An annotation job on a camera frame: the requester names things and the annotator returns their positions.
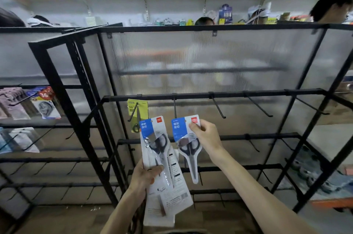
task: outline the barcode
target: barcode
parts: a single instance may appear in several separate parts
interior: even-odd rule
[[[186,198],[188,197],[188,193],[185,192],[185,193],[181,194],[180,197],[181,197],[182,200],[183,200],[183,199],[186,199]]]

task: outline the person's left hand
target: person's left hand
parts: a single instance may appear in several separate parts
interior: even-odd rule
[[[131,177],[130,186],[127,191],[136,196],[138,207],[142,204],[146,197],[146,189],[148,189],[150,184],[154,183],[154,178],[159,175],[163,169],[164,166],[159,165],[145,170],[143,169],[142,159],[140,159],[136,165]]]

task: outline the hand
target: hand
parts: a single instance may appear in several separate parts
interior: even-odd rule
[[[154,183],[154,178],[163,171],[163,165],[155,166],[149,170],[143,169],[142,159],[138,162],[131,177],[128,192],[134,194],[137,201],[137,208],[146,197],[146,189]]]
[[[196,134],[200,143],[210,155],[211,160],[214,161],[219,153],[225,151],[217,127],[204,119],[200,120],[200,124],[201,128],[196,123],[192,122],[189,124],[189,128]]]

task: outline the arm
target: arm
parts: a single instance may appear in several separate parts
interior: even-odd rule
[[[146,189],[153,184],[154,177],[163,171],[163,166],[155,166],[146,171],[143,169],[142,159],[136,165],[131,183],[127,191],[122,196],[119,204],[109,216],[101,234],[126,234],[132,217],[137,208],[146,197]]]
[[[316,234],[302,218],[264,189],[244,167],[223,148],[214,124],[200,120],[200,129],[191,123],[190,129],[210,155],[212,162],[227,176],[251,211],[264,234]]]

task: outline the scissors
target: scissors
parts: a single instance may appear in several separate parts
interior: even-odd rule
[[[140,132],[140,121],[141,121],[141,115],[140,115],[140,110],[138,108],[138,104],[137,104],[137,111],[136,111],[136,116],[137,116],[137,123],[132,127],[132,130],[135,132],[135,133],[139,133]]]
[[[198,183],[198,173],[197,173],[197,163],[195,160],[195,154],[200,147],[200,141],[198,138],[192,140],[190,143],[179,147],[181,154],[186,157],[186,160],[189,164],[190,173],[192,176],[192,180],[195,184]]]
[[[159,165],[164,166],[164,173],[167,178],[168,184],[173,185],[174,187],[174,179],[172,179],[171,166],[168,159],[168,150],[169,145],[167,141],[167,137],[165,134],[161,134],[158,138],[156,138],[155,133],[149,135],[145,140],[148,141],[148,147],[152,149],[157,154],[156,162]]]

